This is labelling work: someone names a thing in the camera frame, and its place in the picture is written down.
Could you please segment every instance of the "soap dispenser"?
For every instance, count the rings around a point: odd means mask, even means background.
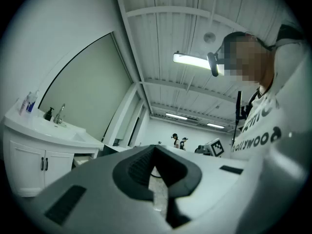
[[[52,117],[52,110],[54,110],[54,108],[50,107],[50,110],[49,110],[48,112],[46,112],[46,113],[44,114],[44,116],[43,116],[43,117],[44,117],[46,120],[48,120],[48,121],[51,120],[51,117]]]

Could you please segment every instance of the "countertop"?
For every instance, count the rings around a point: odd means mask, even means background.
[[[53,122],[53,119],[49,122],[49,126],[53,125],[55,127],[63,128],[62,131],[67,131],[75,135],[75,140],[65,139],[60,137],[55,137],[47,133],[39,131],[36,126],[38,125],[38,120],[43,119],[43,112],[37,108],[34,108],[31,114],[24,112],[21,116],[19,115],[20,101],[17,101],[16,104],[5,114],[4,125],[27,136],[37,138],[40,140],[52,142],[55,144],[67,145],[67,146],[76,146],[76,147],[86,147],[86,148],[103,148],[104,144],[97,139],[89,135],[84,128],[80,128],[74,125],[71,125],[67,122],[66,126],[59,126]]]

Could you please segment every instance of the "ceiling light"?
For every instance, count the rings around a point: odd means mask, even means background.
[[[207,59],[202,59],[187,54],[174,53],[174,62],[210,69],[210,65]]]
[[[174,118],[178,118],[178,119],[185,119],[185,120],[187,120],[186,117],[182,117],[182,116],[179,116],[179,115],[172,115],[172,114],[169,114],[169,113],[166,113],[166,116],[170,116],[170,117],[174,117]]]
[[[220,129],[223,129],[223,128],[224,128],[223,126],[214,125],[214,124],[211,124],[211,123],[208,123],[207,126],[215,127],[215,128],[220,128]]]

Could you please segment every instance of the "faucet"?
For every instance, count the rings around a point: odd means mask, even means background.
[[[58,114],[55,116],[53,122],[56,123],[56,124],[61,124],[62,121],[64,120],[64,117],[63,119],[61,119],[59,116],[60,116],[60,113],[64,110],[64,107],[65,107],[65,103],[62,105],[62,107],[60,108]]]

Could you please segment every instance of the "bottle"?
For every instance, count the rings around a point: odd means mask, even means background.
[[[26,111],[28,113],[31,113],[31,111],[33,110],[33,107],[34,107],[36,100],[38,98],[38,94],[39,94],[39,90],[37,90],[35,94],[31,93],[30,101],[29,101],[29,104],[26,108]]]
[[[26,96],[26,98],[24,99],[21,107],[20,107],[20,110],[19,110],[19,115],[22,114],[25,106],[27,105],[27,107],[29,106],[29,100],[30,100],[30,96],[31,96],[31,92],[29,92],[28,96]]]
[[[54,110],[53,107],[50,107],[50,110],[48,112],[46,112],[44,114],[44,119],[46,119],[47,121],[50,121],[51,120],[51,117],[52,117],[52,110]]]

